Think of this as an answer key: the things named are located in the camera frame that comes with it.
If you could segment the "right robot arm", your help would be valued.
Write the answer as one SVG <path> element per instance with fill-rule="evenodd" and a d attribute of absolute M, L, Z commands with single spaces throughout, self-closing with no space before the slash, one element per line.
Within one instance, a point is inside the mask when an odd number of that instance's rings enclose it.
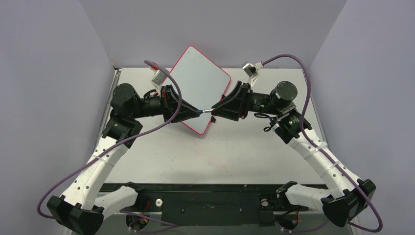
<path fill-rule="evenodd" d="M 294 104 L 297 94 L 296 86 L 288 81 L 279 82 L 269 94 L 255 93 L 248 83 L 238 81 L 228 96 L 213 105 L 211 113 L 234 121 L 246 118 L 249 112 L 268 118 L 265 131 L 274 131 L 297 151 L 326 185 L 320 189 L 290 181 L 276 191 L 277 205 L 321 211 L 331 223 L 343 227 L 368 206 L 375 184 L 359 178 L 332 155 L 310 123 L 301 118 Z"/>

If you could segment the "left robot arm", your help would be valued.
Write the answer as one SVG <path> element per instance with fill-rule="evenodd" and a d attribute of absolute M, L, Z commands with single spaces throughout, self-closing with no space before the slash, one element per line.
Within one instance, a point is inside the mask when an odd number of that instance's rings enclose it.
<path fill-rule="evenodd" d="M 110 172 L 132 147 L 134 136 L 141 132 L 139 118 L 161 115 L 165 122 L 175 123 L 197 118 L 201 113 L 180 100 L 171 85 L 163 86 L 156 95 L 142 98 L 132 85 L 123 83 L 113 90 L 110 105 L 110 119 L 86 168 L 60 196 L 52 196 L 47 202 L 52 217 L 80 235 L 97 233 L 106 218 L 124 208 L 135 211 L 144 208 L 146 197 L 140 193 L 142 188 L 132 182 L 98 197 Z"/>

